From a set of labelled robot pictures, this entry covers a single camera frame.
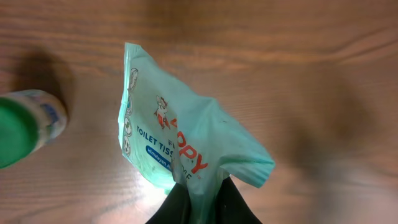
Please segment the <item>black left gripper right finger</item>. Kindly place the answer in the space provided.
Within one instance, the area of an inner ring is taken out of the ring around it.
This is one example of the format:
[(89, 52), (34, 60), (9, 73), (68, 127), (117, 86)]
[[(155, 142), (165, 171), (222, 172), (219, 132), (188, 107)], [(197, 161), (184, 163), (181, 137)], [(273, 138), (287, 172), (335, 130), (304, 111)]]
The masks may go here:
[(215, 203), (216, 224), (261, 224), (230, 177), (220, 187)]

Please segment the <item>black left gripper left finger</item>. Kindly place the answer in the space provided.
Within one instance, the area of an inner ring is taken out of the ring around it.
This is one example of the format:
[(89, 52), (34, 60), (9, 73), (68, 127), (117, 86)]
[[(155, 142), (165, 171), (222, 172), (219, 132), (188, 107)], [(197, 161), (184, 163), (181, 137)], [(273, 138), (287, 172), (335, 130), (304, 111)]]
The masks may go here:
[(158, 211), (146, 224), (188, 224), (189, 218), (188, 190), (181, 184), (175, 184)]

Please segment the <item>mint green tissue pack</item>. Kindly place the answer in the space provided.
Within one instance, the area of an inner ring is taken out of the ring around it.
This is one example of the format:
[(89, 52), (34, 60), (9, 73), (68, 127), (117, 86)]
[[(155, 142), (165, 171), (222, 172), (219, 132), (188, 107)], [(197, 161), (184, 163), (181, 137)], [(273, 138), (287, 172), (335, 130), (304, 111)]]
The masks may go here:
[(140, 45), (124, 49), (123, 156), (157, 188), (186, 187), (191, 223), (213, 223), (222, 181), (235, 176), (262, 187), (274, 160), (214, 98), (197, 95), (159, 68)]

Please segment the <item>green lidded white jar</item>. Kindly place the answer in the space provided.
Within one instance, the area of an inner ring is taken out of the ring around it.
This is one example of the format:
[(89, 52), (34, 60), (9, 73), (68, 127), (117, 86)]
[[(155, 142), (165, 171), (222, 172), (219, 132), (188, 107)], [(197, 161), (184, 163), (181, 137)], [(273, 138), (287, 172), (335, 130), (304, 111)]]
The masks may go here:
[(1, 168), (24, 159), (58, 137), (68, 115), (63, 103), (42, 90), (1, 95)]

